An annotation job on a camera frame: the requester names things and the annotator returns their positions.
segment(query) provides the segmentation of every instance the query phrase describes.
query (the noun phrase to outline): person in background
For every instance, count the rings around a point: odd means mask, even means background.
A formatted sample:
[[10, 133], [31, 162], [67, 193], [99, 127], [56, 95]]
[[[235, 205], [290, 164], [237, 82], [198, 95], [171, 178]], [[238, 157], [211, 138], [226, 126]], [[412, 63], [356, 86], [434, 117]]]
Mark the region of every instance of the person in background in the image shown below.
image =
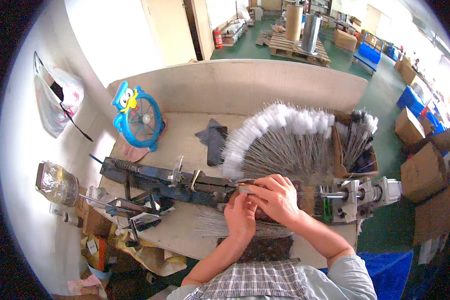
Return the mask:
[[[168, 300], [377, 299], [365, 261], [341, 235], [298, 208], [289, 178], [270, 175], [254, 184], [248, 187], [253, 194], [234, 194], [225, 207], [229, 236], [198, 262]], [[255, 235], [257, 207], [308, 240], [326, 258], [328, 274], [296, 259], [235, 263]]]

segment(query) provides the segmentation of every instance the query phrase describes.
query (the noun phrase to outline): yellow beak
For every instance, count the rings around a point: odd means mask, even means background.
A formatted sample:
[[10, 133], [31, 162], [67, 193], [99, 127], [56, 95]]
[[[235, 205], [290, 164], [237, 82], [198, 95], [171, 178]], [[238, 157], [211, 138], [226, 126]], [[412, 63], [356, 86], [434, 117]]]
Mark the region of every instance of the yellow beak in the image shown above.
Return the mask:
[[133, 90], [133, 96], [128, 98], [128, 100], [126, 101], [126, 107], [124, 109], [121, 109], [120, 111], [126, 112], [129, 109], [136, 108], [137, 107], [137, 99], [136, 99], [137, 96], [138, 96], [138, 93], [137, 93], [137, 90], [135, 89], [135, 90]]

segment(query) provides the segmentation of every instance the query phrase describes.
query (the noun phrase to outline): pink cloth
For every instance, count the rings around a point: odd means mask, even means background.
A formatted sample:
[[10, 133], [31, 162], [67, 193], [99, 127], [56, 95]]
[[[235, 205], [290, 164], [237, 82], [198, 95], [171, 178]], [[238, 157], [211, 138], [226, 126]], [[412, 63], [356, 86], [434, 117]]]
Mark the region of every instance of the pink cloth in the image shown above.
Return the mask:
[[125, 156], [124, 159], [132, 163], [141, 160], [148, 152], [148, 147], [137, 148], [130, 145], [128, 142], [125, 142], [122, 147], [122, 154]]

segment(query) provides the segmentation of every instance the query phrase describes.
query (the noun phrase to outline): bundle of wire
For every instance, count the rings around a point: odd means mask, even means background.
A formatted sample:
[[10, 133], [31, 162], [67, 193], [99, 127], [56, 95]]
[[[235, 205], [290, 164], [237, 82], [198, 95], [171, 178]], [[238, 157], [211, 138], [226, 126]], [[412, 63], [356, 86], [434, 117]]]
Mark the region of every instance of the bundle of wire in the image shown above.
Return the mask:
[[224, 177], [256, 179], [281, 174], [308, 183], [312, 174], [332, 174], [334, 115], [273, 103], [247, 118], [227, 137], [222, 151]]
[[343, 144], [343, 166], [347, 171], [350, 171], [360, 155], [370, 148], [377, 125], [377, 117], [363, 110], [352, 112]]
[[[292, 232], [279, 224], [269, 224], [257, 221], [257, 230], [255, 236], [258, 238], [285, 238]], [[228, 226], [223, 213], [214, 210], [206, 210], [201, 212], [195, 218], [195, 226], [193, 231], [204, 237], [226, 238], [228, 237]]]

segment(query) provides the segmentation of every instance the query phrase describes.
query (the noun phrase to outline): wooden table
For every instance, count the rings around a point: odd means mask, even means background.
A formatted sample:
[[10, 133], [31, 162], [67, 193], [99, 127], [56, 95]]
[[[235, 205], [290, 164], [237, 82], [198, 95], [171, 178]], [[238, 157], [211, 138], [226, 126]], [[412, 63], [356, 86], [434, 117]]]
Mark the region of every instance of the wooden table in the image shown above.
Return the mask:
[[[207, 165], [207, 147], [200, 143], [194, 135], [206, 128], [210, 118], [214, 118], [223, 126], [227, 126], [229, 131], [240, 128], [245, 116], [206, 114], [206, 113], [165, 113], [167, 119], [167, 129], [158, 141], [158, 148], [155, 152], [148, 153], [139, 161], [140, 164], [154, 167], [172, 169], [179, 155], [183, 155], [182, 171], [193, 173], [194, 170], [202, 170], [208, 176], [220, 177], [218, 167]], [[119, 137], [110, 154], [110, 157], [122, 159], [121, 149], [125, 141]], [[116, 197], [125, 197], [123, 185], [102, 177], [100, 187]], [[141, 194], [138, 189], [131, 189], [131, 196]], [[138, 232], [138, 236], [163, 249], [185, 255], [195, 259], [203, 259], [216, 248], [216, 238], [202, 237], [194, 234], [194, 219], [204, 210], [212, 208], [175, 202], [176, 209], [165, 216], [162, 222], [153, 228]], [[108, 219], [116, 222], [115, 218], [98, 210]], [[341, 234], [355, 249], [357, 247], [357, 225], [337, 225], [331, 228]], [[326, 267], [326, 260], [311, 244], [302, 237], [294, 235], [292, 246], [292, 257], [299, 257], [303, 262], [312, 267]]]

